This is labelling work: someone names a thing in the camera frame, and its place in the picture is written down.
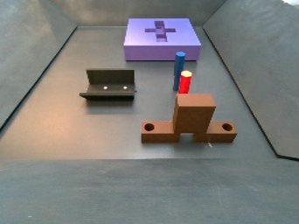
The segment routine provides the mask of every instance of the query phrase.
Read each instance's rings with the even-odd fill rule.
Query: hole
[[[144,32],[154,32],[156,42],[168,42],[165,34],[166,32],[176,32],[176,30],[174,28],[164,28],[164,21],[153,21],[153,28],[145,28]]]
[[[150,123],[148,123],[148,124],[144,126],[144,129],[145,129],[146,131],[152,131],[152,130],[154,129],[154,126],[153,126]]]
[[[230,126],[228,123],[222,123],[222,124],[221,124],[221,128],[222,128],[225,131],[232,131],[232,126]]]

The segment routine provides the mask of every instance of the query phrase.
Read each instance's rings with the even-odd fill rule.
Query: cross-shaped hole
[[[166,42],[166,32],[176,32],[173,28],[164,28],[164,21],[153,21],[154,28],[144,29],[144,32],[154,32],[156,42]]]

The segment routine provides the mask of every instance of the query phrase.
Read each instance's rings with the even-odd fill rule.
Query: gray wall
[[[189,18],[202,25],[226,0],[52,0],[78,25],[126,25],[128,18]]]
[[[0,1],[0,128],[74,28],[46,0]]]
[[[212,44],[278,155],[299,158],[299,10],[228,0],[205,23]]]

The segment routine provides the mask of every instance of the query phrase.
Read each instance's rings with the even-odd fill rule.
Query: brown base with holes
[[[173,122],[142,122],[142,143],[178,143],[180,134],[173,133]]]
[[[172,121],[142,122],[142,143],[177,143],[181,133],[193,133],[197,143],[232,143],[233,122],[212,122],[216,108],[210,94],[177,94]]]
[[[232,143],[237,135],[232,122],[209,122],[204,135],[193,134],[197,143]]]

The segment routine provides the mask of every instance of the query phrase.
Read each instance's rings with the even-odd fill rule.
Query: purple block
[[[129,18],[124,48],[125,60],[197,60],[201,42],[188,18]]]

